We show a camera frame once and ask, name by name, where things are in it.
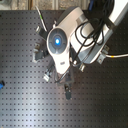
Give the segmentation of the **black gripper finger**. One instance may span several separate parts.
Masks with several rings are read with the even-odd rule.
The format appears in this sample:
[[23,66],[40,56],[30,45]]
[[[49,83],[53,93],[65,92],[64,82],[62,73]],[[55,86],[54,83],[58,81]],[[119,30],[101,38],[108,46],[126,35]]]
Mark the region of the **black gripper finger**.
[[65,82],[64,82],[65,96],[67,100],[70,100],[72,98],[71,87],[73,83],[74,83],[74,75],[72,71],[69,71],[65,76]]

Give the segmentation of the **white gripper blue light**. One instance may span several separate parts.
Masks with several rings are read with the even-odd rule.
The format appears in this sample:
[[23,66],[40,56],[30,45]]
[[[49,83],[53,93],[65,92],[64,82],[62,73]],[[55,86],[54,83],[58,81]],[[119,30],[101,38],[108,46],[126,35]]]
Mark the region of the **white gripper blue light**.
[[55,27],[49,32],[47,49],[53,59],[49,62],[44,73],[43,79],[46,82],[49,81],[55,67],[60,74],[64,74],[69,68],[70,36],[72,33],[71,29],[63,29],[61,27]]

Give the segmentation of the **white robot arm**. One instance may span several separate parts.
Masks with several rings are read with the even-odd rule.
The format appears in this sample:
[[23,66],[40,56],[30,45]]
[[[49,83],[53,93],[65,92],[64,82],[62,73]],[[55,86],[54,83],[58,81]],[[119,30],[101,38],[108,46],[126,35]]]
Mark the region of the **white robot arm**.
[[64,86],[67,99],[71,98],[71,67],[83,70],[86,64],[105,57],[104,46],[127,11],[128,0],[106,0],[100,18],[88,19],[80,7],[69,7],[48,32],[55,82]]

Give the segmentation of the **metal bracket on arm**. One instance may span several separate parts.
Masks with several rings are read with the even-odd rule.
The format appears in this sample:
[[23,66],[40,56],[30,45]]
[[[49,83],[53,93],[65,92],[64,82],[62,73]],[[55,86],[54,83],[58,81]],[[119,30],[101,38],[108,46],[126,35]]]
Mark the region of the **metal bracket on arm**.
[[102,64],[102,62],[106,58],[106,55],[108,54],[108,51],[109,51],[109,47],[105,45],[102,51],[100,52],[99,57],[97,58],[97,62],[99,64]]

